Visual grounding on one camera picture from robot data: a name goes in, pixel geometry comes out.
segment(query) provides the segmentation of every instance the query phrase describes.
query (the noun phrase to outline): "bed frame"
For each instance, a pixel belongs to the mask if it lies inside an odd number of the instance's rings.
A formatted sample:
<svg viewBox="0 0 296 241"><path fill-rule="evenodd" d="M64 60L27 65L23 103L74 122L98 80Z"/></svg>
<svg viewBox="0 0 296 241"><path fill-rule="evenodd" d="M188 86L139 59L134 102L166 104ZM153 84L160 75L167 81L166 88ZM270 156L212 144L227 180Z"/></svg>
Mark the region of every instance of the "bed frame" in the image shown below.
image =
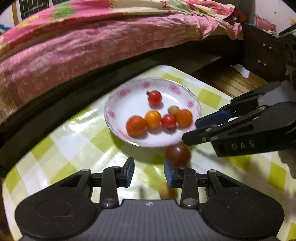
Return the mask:
<svg viewBox="0 0 296 241"><path fill-rule="evenodd" d="M251 0L217 2L234 4L246 16L250 16L252 11ZM0 9L5 3L0 2ZM180 48L185 53L193 49L206 49L208 53L219 55L231 64L243 64L267 81L283 79L286 67L281 59L274 56L279 52L274 38L250 25L244 26L243 31L244 41L230 40L228 36L210 36L203 41L187 42L110 64L67 81L30 101L0 125L0 176L5 177L30 149L71 116L125 81L156 65L168 64L166 56ZM260 39L272 46L275 53L269 53L262 47ZM267 62L267 68L258 64L258 60Z"/></svg>

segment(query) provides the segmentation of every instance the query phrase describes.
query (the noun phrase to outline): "red cherry tomato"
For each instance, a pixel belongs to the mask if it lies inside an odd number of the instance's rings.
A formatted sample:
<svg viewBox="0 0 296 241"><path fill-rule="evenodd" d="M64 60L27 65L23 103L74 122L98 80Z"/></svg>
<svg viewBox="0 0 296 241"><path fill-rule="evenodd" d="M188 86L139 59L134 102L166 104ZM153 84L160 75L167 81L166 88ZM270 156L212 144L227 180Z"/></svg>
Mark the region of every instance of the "red cherry tomato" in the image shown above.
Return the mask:
<svg viewBox="0 0 296 241"><path fill-rule="evenodd" d="M162 118L161 125L163 128L172 129L176 127L176 122L176 118L173 115L167 114Z"/></svg>
<svg viewBox="0 0 296 241"><path fill-rule="evenodd" d="M161 96L161 93L158 91L147 92L147 95L148 95L148 102L151 105L159 105L161 102L161 99L163 98Z"/></svg>

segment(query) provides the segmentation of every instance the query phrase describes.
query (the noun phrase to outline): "pink bedspread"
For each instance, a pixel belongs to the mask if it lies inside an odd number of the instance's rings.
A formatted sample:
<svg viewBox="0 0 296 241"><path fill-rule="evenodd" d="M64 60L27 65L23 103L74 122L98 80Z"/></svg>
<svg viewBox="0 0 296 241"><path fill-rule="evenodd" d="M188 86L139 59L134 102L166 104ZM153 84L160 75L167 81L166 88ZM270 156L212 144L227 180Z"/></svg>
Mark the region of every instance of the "pink bedspread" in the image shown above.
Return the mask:
<svg viewBox="0 0 296 241"><path fill-rule="evenodd" d="M43 33L36 39L18 38L18 45L2 48L5 51L1 52L4 60L0 63L0 123L30 100L67 80L144 52L204 39L216 28L223 29L231 39L241 38L240 24L231 26L222 18L184 13L125 16L76 24L55 32L54 37ZM2 39L3 46L7 35Z"/></svg>

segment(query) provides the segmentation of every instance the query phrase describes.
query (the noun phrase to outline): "plate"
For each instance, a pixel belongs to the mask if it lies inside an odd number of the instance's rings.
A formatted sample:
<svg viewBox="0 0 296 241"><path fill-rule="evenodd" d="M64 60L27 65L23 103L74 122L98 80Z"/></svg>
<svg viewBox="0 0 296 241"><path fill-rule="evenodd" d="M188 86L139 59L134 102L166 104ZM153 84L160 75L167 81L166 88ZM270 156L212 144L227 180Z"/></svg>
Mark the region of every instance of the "plate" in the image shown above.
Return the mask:
<svg viewBox="0 0 296 241"><path fill-rule="evenodd" d="M162 104L156 108L149 105L146 94L153 90L159 91L163 97ZM192 112L193 122L189 127L177 125L176 130L170 132L160 125L140 137L128 135L126 122L131 116L144 118L148 111L157 110L163 117L172 105ZM167 147L180 143L183 133L196 129L194 121L201 117L201 106L194 94L179 83L161 78L138 78L125 82L112 92L105 104L104 117L110 130L127 143L148 148Z"/></svg>

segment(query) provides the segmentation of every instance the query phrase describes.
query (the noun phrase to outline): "tablecloth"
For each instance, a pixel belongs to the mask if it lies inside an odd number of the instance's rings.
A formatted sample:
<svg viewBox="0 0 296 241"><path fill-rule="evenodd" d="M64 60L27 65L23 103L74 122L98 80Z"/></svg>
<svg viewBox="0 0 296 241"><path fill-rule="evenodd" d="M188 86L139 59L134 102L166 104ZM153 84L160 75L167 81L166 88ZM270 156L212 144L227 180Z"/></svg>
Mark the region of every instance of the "tablecloth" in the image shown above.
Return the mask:
<svg viewBox="0 0 296 241"><path fill-rule="evenodd" d="M171 66L156 66L138 77L160 77L176 81L191 90L202 107L202 116L228 104L229 96ZM118 188L122 199L159 199L158 189L165 182L165 148L141 148L123 142L110 133L104 117L104 95L67 120L39 142L9 172L2 186L5 212L13 238L21 233L14 219L16 206L27 196L88 168L102 172L110 166L122 166L129 156L135 159L135 171L129 188ZM281 241L296 239L296 180L277 152L219 158L210 143L194 146L191 167L198 173L217 169L273 198L285 211L278 233ZM201 202L206 201L204 190ZM94 188L93 202L99 202L100 188Z"/></svg>

